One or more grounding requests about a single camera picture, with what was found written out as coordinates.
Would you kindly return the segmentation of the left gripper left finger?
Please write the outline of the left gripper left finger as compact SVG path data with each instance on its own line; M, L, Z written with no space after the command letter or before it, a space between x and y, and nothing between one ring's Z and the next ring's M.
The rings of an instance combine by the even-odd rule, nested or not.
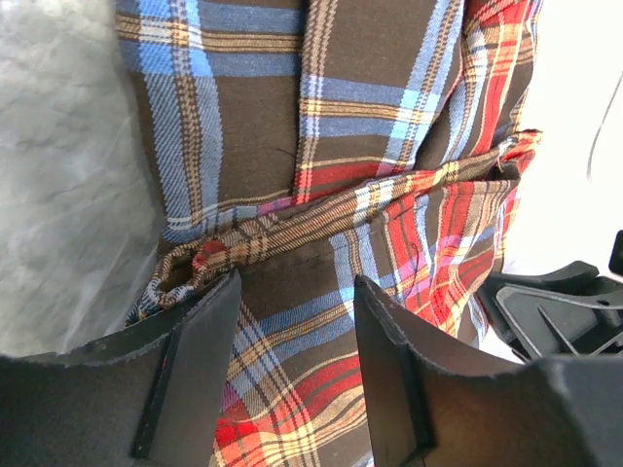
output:
M1 359L5 466L205 466L241 280L64 354Z

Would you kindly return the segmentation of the red brown plaid shirt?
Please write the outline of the red brown plaid shirt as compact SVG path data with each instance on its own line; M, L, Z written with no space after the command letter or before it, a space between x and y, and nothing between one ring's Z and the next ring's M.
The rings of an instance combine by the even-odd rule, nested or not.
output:
M213 466L372 464L365 275L472 346L539 134L537 1L119 1L165 215L129 323L237 269Z

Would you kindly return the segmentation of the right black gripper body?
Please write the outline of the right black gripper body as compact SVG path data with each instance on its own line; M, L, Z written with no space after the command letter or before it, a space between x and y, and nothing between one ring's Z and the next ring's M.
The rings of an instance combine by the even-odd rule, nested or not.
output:
M497 337L523 362L622 355L622 283L588 263L542 275L493 272L476 297Z

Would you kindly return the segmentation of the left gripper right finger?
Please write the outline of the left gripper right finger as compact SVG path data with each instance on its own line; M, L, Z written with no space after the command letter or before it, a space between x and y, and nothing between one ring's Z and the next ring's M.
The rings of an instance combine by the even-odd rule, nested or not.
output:
M379 466L618 466L622 361L552 356L518 365L354 283L358 355Z

